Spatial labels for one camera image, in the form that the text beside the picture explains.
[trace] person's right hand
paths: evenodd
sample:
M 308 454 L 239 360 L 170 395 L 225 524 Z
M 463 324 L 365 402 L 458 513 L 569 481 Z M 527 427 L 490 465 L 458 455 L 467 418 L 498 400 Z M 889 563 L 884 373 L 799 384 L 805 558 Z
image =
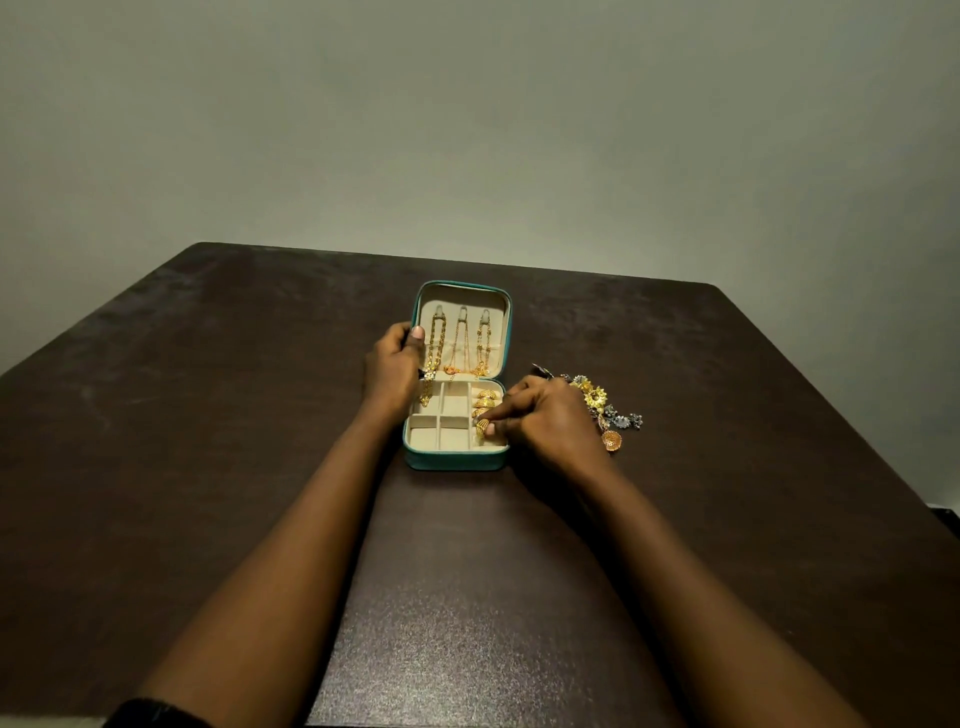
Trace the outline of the person's right hand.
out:
M 525 376 L 477 419 L 490 420 L 488 437 L 505 435 L 527 446 L 574 482 L 613 467 L 583 392 L 558 377 Z

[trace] wall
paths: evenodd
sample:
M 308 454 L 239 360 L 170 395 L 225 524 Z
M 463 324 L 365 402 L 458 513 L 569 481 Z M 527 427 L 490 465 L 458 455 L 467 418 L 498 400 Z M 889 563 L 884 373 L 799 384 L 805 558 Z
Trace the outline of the wall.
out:
M 0 0 L 0 370 L 197 240 L 720 285 L 960 507 L 960 4 Z

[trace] open jewelry box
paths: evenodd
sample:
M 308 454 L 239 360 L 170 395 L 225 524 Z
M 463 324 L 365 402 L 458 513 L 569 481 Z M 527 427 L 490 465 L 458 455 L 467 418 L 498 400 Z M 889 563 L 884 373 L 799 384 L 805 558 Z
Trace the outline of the open jewelry box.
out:
M 413 326 L 425 331 L 424 378 L 403 424 L 411 468 L 492 471 L 506 463 L 509 446 L 480 435 L 473 413 L 483 392 L 494 393 L 487 406 L 503 401 L 496 378 L 507 360 L 511 313 L 510 296 L 499 288 L 452 280 L 420 288 Z

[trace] person's left arm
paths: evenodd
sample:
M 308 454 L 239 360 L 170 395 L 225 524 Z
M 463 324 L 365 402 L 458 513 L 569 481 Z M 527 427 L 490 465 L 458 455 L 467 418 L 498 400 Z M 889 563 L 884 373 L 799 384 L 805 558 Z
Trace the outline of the person's left arm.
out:
M 423 329 L 407 336 L 409 328 L 393 325 L 367 355 L 353 422 L 266 539 L 187 624 L 140 697 L 216 728 L 295 717 L 331 637 L 374 468 L 415 394 Z

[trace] dark brown wooden table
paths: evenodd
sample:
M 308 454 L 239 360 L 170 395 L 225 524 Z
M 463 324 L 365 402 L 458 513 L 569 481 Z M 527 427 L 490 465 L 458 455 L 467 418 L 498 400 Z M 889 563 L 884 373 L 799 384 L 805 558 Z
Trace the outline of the dark brown wooden table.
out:
M 0 712 L 130 694 L 428 279 L 511 292 L 505 378 L 536 361 L 641 412 L 623 469 L 875 725 L 956 724 L 960 543 L 714 286 L 208 243 L 0 377 Z M 683 723 L 615 570 L 524 484 L 554 497 L 396 454 L 311 722 Z

